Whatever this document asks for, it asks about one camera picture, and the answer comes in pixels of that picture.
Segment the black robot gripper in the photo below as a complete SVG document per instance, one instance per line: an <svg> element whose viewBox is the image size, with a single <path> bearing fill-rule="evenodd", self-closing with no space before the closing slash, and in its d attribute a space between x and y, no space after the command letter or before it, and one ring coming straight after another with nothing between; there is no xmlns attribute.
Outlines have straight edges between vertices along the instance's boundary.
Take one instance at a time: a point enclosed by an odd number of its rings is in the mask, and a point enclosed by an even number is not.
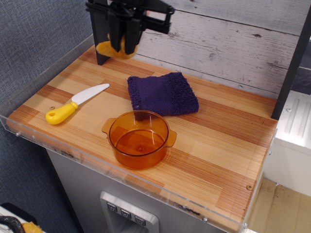
<svg viewBox="0 0 311 233"><path fill-rule="evenodd" d="M121 39L125 34L125 53L134 53L142 33L146 29L168 34L171 15L175 9L161 0L112 0L104 3L99 0L88 0L86 10L107 15L110 42L117 52L121 50ZM147 12L165 15L165 19L147 16Z"/></svg>

